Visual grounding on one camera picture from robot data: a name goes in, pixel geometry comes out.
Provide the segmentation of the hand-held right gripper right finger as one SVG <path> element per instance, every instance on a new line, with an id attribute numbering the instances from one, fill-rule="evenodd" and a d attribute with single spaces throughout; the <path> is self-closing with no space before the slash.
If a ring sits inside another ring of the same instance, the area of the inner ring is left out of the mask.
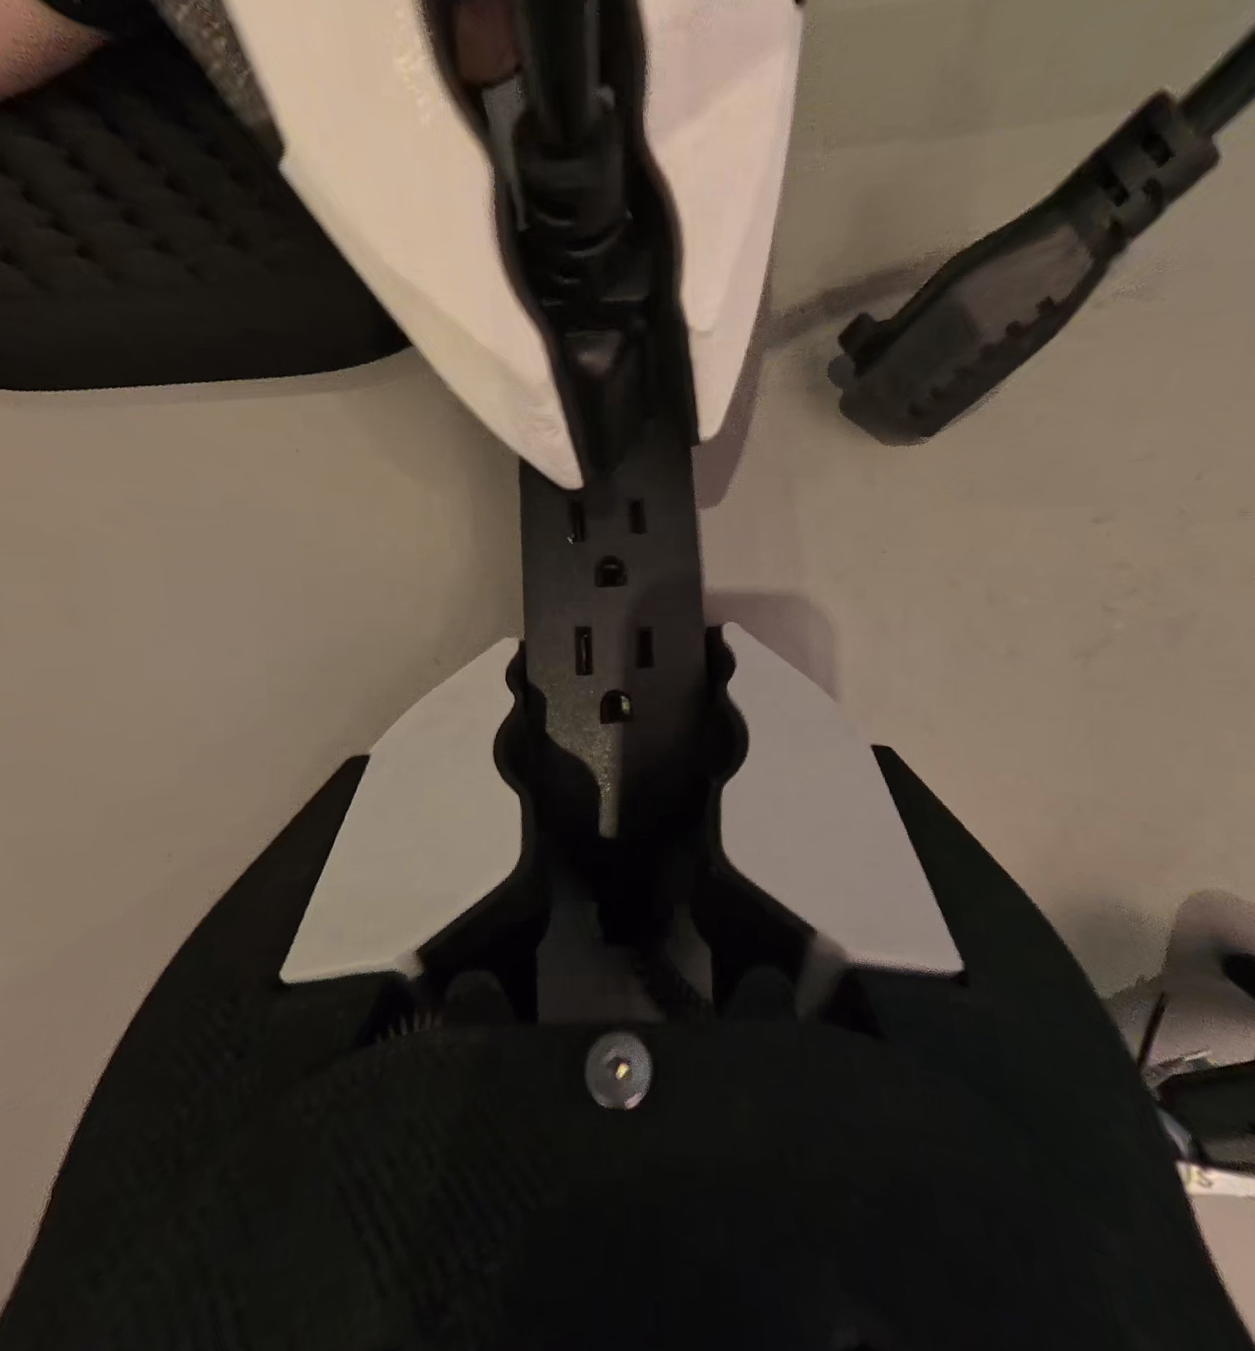
<path id="1" fill-rule="evenodd" d="M 724 623 L 720 642 L 740 732 L 737 768 L 721 772 L 724 860 L 856 964 L 959 975 L 963 959 L 869 739 L 740 625 Z"/>

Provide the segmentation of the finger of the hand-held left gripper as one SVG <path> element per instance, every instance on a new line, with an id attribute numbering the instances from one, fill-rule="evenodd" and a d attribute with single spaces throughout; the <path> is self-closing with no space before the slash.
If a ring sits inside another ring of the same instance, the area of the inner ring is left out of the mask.
<path id="1" fill-rule="evenodd" d="M 729 413 L 758 324 L 805 36 L 795 1 L 642 1 L 643 130 L 679 241 L 700 441 Z"/>
<path id="2" fill-rule="evenodd" d="M 578 489 L 548 347 L 503 257 L 496 165 L 442 73 L 424 3 L 227 8 L 285 179 L 468 412 Z"/>

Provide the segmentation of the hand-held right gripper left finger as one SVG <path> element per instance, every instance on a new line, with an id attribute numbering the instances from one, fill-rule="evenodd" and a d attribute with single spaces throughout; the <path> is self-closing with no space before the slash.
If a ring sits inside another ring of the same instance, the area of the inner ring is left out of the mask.
<path id="1" fill-rule="evenodd" d="M 535 953 L 544 896 L 523 804 L 497 765 L 516 710 L 506 636 L 412 704 L 366 753 L 279 970 L 286 985 L 356 975 L 445 985 Z"/>

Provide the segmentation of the black power strip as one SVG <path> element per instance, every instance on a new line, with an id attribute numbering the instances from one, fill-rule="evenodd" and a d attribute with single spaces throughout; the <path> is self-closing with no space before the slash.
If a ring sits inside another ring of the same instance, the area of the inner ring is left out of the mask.
<path id="1" fill-rule="evenodd" d="M 692 450 L 662 416 L 606 477 L 519 473 L 535 821 L 668 1019 L 705 1017 L 666 947 L 691 899 L 708 671 Z"/>

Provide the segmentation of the person's left forearm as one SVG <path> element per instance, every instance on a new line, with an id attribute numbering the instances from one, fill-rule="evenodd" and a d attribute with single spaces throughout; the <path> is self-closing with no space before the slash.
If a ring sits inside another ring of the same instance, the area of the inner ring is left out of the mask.
<path id="1" fill-rule="evenodd" d="M 40 1 L 0 1 L 0 102 L 75 68 L 108 42 Z"/>

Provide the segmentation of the flat square power plug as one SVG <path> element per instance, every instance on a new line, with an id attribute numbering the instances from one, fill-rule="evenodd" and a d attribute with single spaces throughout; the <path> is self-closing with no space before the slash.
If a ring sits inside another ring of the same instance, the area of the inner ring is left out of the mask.
<path id="1" fill-rule="evenodd" d="M 1220 970 L 1255 1004 L 1255 954 L 1227 953 Z M 1255 1171 L 1255 1058 L 1178 1072 L 1155 1095 L 1159 1108 L 1190 1135 L 1196 1161 Z"/>

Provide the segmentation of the black bumpy wrist rest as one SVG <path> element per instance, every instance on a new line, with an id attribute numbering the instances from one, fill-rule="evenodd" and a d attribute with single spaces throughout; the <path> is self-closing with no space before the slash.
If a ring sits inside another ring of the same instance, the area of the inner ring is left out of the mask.
<path id="1" fill-rule="evenodd" d="M 0 104 L 0 390 L 301 377 L 408 347 L 171 34 Z"/>

